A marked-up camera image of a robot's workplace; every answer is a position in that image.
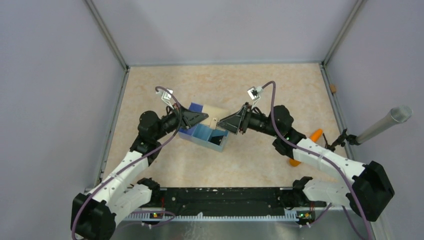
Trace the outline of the blue three-compartment box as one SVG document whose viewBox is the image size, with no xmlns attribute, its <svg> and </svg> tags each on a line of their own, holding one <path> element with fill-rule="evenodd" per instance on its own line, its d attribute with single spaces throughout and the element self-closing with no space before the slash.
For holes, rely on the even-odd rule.
<svg viewBox="0 0 424 240">
<path fill-rule="evenodd" d="M 192 102 L 189 106 L 189 110 L 190 111 L 194 111 L 197 113 L 201 113 L 202 112 L 202 108 L 203 108 L 203 104 L 198 104 L 195 102 Z M 190 128 L 190 129 L 181 129 L 178 132 L 178 135 L 181 139 L 184 139 L 186 141 L 192 142 L 194 144 L 197 144 L 199 146 L 217 151 L 217 152 L 222 152 L 224 150 L 225 144 L 228 140 L 229 137 L 229 132 L 228 132 L 228 136 L 224 142 L 223 145 L 219 146 L 219 145 L 215 145 L 212 144 L 210 142 L 208 142 L 209 136 L 211 135 L 213 129 L 210 129 L 209 127 L 202 125 L 202 124 L 197 124 L 196 126 Z M 219 128 L 216 126 L 216 130 L 221 130 L 221 131 L 226 131 L 223 130 L 222 128 Z"/>
</svg>

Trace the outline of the beige card holder wallet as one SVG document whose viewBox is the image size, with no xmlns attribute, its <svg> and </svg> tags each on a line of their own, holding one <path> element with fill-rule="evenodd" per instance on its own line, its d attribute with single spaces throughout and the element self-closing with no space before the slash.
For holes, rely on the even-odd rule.
<svg viewBox="0 0 424 240">
<path fill-rule="evenodd" d="M 204 104 L 202 106 L 201 112 L 208 114 L 208 117 L 205 120 L 201 121 L 200 124 L 209 127 L 212 130 L 215 130 L 217 128 L 217 123 L 221 119 L 231 114 L 230 111 L 227 109 L 207 104 Z"/>
</svg>

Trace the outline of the black credit card stack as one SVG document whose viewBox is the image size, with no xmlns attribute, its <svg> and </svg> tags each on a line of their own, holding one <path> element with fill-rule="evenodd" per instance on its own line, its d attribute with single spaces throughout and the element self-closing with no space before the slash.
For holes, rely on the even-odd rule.
<svg viewBox="0 0 424 240">
<path fill-rule="evenodd" d="M 207 141 L 209 143 L 214 144 L 214 145 L 222 146 L 222 145 L 224 145 L 224 142 L 227 139 L 227 137 L 228 137 L 228 131 L 222 131 L 222 130 L 219 130 L 219 129 L 214 129 L 214 130 L 212 130 Z"/>
</svg>

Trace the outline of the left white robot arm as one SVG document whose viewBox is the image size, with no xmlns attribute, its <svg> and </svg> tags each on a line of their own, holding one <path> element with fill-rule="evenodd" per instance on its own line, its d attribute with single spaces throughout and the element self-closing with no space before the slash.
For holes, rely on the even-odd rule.
<svg viewBox="0 0 424 240">
<path fill-rule="evenodd" d="M 207 113 L 176 107 L 171 113 L 158 117 L 148 110 L 139 117 L 138 135 L 119 165 L 88 193 L 79 193 L 72 202 L 71 238 L 109 240 L 117 225 L 131 212 L 146 204 L 154 207 L 160 193 L 143 183 L 130 190 L 127 187 L 157 158 L 160 150 L 170 142 L 159 140 L 169 133 L 190 129 L 206 120 Z"/>
</svg>

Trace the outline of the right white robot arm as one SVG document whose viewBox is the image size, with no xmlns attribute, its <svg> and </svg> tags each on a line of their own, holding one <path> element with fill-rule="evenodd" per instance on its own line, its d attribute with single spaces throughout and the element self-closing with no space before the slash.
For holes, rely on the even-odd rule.
<svg viewBox="0 0 424 240">
<path fill-rule="evenodd" d="M 257 113 L 249 103 L 217 122 L 217 127 L 233 134 L 251 129 L 275 137 L 275 150 L 298 162 L 310 165 L 339 183 L 325 183 L 305 177 L 304 186 L 293 192 L 299 206 L 322 201 L 349 206 L 367 221 L 378 220 L 395 195 L 384 167 L 371 161 L 368 164 L 343 157 L 326 149 L 292 127 L 294 119 L 284 105 L 274 106 L 269 115 Z"/>
</svg>

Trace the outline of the small tan block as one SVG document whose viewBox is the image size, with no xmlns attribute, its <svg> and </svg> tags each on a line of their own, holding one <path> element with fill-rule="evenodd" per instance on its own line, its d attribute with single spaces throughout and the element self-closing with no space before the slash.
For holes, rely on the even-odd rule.
<svg viewBox="0 0 424 240">
<path fill-rule="evenodd" d="M 331 94 L 335 94 L 337 92 L 337 87 L 334 84 L 329 84 L 328 86 Z"/>
</svg>

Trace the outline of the silver microphone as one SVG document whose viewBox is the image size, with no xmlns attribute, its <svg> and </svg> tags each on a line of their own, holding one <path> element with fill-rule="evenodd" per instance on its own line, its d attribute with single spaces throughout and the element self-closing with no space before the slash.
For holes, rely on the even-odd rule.
<svg viewBox="0 0 424 240">
<path fill-rule="evenodd" d="M 341 134 L 337 137 L 337 139 L 329 144 L 325 135 L 325 148 L 334 152 L 337 146 L 344 147 L 346 144 L 359 146 L 366 141 L 374 138 L 375 136 L 381 134 L 382 132 L 388 130 L 389 128 L 405 123 L 408 119 L 410 119 L 413 115 L 413 110 L 411 107 L 407 105 L 400 105 L 392 108 L 386 116 L 378 120 L 372 126 L 367 128 L 364 132 L 359 135 L 348 134 L 348 129 L 345 128 L 341 132 Z"/>
</svg>

